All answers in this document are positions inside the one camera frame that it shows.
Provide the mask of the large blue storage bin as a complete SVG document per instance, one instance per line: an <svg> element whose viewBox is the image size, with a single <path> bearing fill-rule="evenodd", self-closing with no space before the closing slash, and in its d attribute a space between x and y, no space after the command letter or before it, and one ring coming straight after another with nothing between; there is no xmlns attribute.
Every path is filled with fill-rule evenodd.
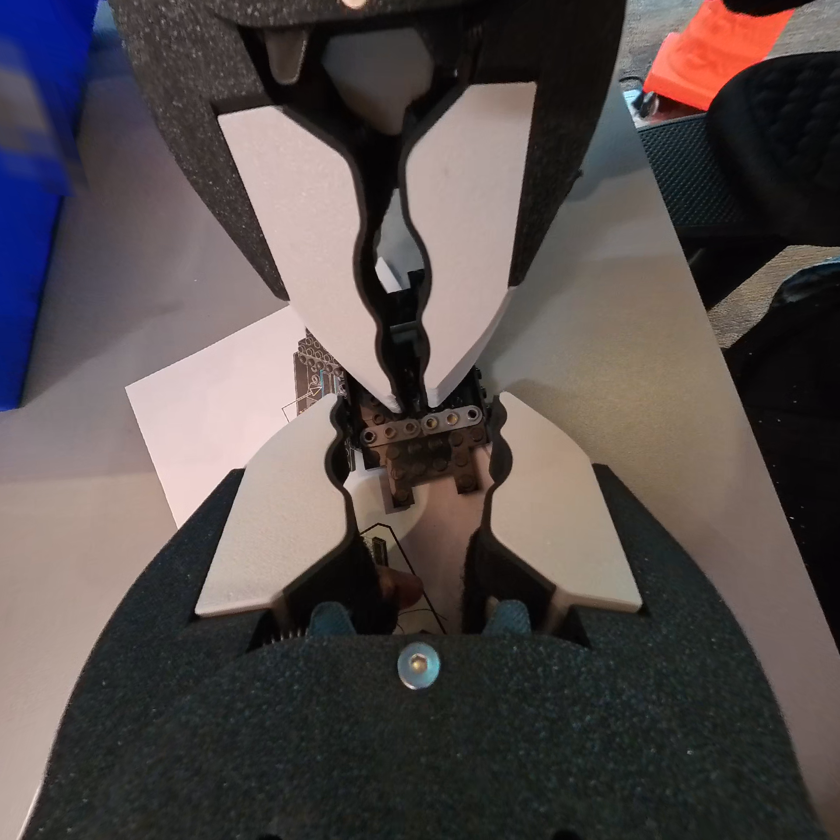
<svg viewBox="0 0 840 840"><path fill-rule="evenodd" d="M22 400L56 222L81 185L76 127L96 1L1 2L1 409Z"/></svg>

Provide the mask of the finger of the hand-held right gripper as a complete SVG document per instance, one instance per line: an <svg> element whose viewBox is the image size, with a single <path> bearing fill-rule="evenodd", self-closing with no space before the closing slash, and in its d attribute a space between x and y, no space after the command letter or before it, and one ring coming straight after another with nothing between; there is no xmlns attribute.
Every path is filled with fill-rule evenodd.
<svg viewBox="0 0 840 840"><path fill-rule="evenodd" d="M513 294L513 248L536 93L535 81L453 91L407 152L407 218L427 268L421 323L430 406L443 404L477 362Z"/></svg>
<svg viewBox="0 0 840 840"><path fill-rule="evenodd" d="M291 306L358 383L399 412L357 283L363 222L350 163L279 106L221 114L217 122Z"/></svg>

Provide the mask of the black lego car chassis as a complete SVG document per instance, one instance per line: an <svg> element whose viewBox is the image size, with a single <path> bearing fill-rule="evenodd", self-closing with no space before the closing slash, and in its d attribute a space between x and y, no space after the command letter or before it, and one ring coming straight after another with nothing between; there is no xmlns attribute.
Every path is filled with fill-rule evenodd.
<svg viewBox="0 0 840 840"><path fill-rule="evenodd" d="M383 298L382 319L390 335L392 360L402 390L401 412L388 408L351 374L344 375L343 427L354 466L358 455L366 469L385 473L385 500L397 510L412 506L414 489L436 479L450 479L459 495L480 488L475 451L489 443L490 411L481 373L472 367L440 405L427 402L420 371L418 296L424 270L393 277L383 259L373 269Z"/></svg>

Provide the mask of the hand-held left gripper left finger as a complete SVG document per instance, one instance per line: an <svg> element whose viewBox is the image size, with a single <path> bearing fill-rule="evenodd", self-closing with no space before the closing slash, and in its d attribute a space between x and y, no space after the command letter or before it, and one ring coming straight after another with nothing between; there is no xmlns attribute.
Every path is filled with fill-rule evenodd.
<svg viewBox="0 0 840 840"><path fill-rule="evenodd" d="M332 464L343 447L343 400L324 396L247 463L195 612L226 616L291 605L300 586L357 534L350 494Z"/></svg>

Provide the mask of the black mesh office chair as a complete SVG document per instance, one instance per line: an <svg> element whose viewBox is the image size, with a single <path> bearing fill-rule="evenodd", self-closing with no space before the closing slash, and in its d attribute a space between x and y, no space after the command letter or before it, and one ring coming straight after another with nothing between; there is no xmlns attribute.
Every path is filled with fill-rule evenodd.
<svg viewBox="0 0 840 840"><path fill-rule="evenodd" d="M839 53L767 59L639 137L683 245L839 244Z"/></svg>

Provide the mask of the orange bag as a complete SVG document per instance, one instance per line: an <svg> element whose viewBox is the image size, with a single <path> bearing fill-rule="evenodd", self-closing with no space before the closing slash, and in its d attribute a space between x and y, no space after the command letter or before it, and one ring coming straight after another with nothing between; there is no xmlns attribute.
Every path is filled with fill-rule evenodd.
<svg viewBox="0 0 840 840"><path fill-rule="evenodd" d="M771 52L796 2L768 11L736 10L736 2L702 2L678 33L669 33L644 79L644 94L704 112L727 82Z"/></svg>

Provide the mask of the white lego instruction sheet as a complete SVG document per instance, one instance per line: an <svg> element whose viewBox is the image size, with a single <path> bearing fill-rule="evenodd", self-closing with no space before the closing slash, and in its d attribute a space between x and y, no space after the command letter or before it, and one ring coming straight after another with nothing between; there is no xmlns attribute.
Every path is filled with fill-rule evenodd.
<svg viewBox="0 0 840 840"><path fill-rule="evenodd" d="M242 468L297 416L293 355L305 327L289 308L127 387L134 415L161 481L175 525L181 527L231 469ZM414 504L397 510L387 500L383 469L354 456L345 487L359 531L388 564L412 571L426 596L400 618L397 632L457 634L466 551L480 524L489 487L490 447L469 451L477 490L457 492L450 478L416 487Z"/></svg>

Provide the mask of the person's left hand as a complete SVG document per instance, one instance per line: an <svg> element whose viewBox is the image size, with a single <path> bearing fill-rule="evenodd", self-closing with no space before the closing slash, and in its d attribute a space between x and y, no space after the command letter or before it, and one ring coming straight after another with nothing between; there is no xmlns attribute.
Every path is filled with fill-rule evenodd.
<svg viewBox="0 0 840 840"><path fill-rule="evenodd" d="M385 566L376 571L382 598L398 612L414 607L424 597L424 583L416 575Z"/></svg>

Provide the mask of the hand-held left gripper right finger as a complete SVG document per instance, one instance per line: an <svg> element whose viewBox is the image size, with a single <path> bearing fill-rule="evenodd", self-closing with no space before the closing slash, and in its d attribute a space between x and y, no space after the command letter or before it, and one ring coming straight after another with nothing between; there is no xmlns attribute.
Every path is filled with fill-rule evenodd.
<svg viewBox="0 0 840 840"><path fill-rule="evenodd" d="M481 587L530 615L573 606L637 613L643 599L584 450L509 392L494 401L488 429Z"/></svg>

